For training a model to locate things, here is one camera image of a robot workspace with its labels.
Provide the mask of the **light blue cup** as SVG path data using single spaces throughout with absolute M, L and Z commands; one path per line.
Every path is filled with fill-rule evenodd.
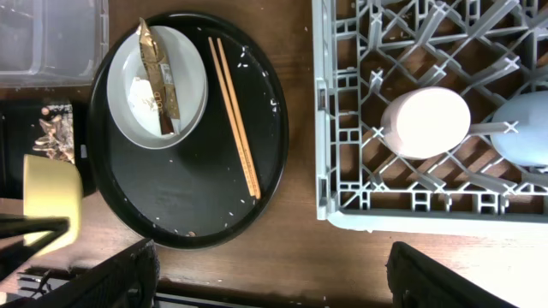
M 491 136 L 493 147 L 502 157 L 521 166 L 547 165 L 547 91 L 510 99 L 495 112 L 491 121 L 518 121 L 516 133 Z

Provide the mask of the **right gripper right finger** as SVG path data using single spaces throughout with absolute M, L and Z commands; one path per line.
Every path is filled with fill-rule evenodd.
M 402 241 L 393 243 L 386 268 L 394 307 L 512 306 Z

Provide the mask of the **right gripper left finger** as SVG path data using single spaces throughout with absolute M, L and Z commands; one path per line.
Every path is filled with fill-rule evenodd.
M 9 308 L 151 308 L 160 265 L 153 240 L 144 239 L 37 299 L 19 298 Z

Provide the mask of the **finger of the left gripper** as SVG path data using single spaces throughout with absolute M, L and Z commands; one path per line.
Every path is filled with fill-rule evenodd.
M 60 233 L 50 232 L 30 246 L 19 241 L 1 249 L 1 280 L 9 277 L 21 267 L 29 258 L 45 249 L 52 242 L 61 237 Z
M 69 220 L 64 217 L 28 218 L 25 216 L 2 216 L 2 234 L 30 234 L 44 231 L 65 232 Z

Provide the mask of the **pink cup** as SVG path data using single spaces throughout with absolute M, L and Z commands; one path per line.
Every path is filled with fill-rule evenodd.
M 405 93 L 389 103 L 380 123 L 389 149 L 401 157 L 424 160 L 463 141 L 471 115 L 458 93 L 430 86 Z

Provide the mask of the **yellow bowl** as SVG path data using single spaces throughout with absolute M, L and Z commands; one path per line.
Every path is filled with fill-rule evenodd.
M 75 165 L 47 157 L 24 156 L 24 215 L 68 219 L 68 231 L 38 251 L 39 256 L 69 246 L 78 239 L 82 199 L 82 180 Z

